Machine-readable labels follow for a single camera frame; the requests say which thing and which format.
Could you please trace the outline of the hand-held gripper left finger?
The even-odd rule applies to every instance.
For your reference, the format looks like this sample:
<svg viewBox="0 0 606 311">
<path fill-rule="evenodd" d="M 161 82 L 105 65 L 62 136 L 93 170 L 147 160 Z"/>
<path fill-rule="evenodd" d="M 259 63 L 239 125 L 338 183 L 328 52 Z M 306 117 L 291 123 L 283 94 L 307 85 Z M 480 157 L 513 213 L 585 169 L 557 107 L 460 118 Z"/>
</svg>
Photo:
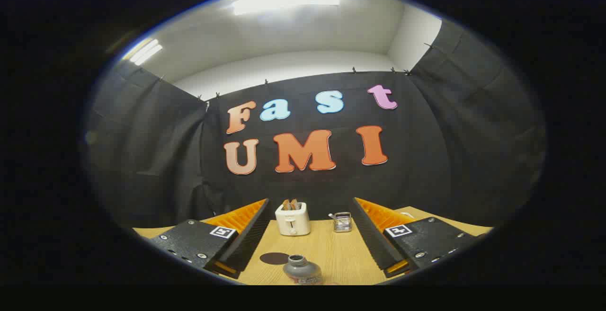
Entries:
<svg viewBox="0 0 606 311">
<path fill-rule="evenodd" d="M 186 220 L 149 243 L 199 270 L 238 278 L 271 220 L 269 204 L 263 199 L 209 221 Z"/>
</svg>

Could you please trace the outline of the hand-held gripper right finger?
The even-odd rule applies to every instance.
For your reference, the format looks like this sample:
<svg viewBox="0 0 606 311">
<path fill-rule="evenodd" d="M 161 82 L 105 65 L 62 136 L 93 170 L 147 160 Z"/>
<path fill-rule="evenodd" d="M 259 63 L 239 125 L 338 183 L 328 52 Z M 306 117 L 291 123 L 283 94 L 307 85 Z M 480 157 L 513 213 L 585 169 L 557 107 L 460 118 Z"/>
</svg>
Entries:
<svg viewBox="0 0 606 311">
<path fill-rule="evenodd" d="M 354 197 L 351 216 L 372 259 L 387 278 L 425 269 L 471 246 L 476 236 L 440 220 L 416 220 Z"/>
</svg>

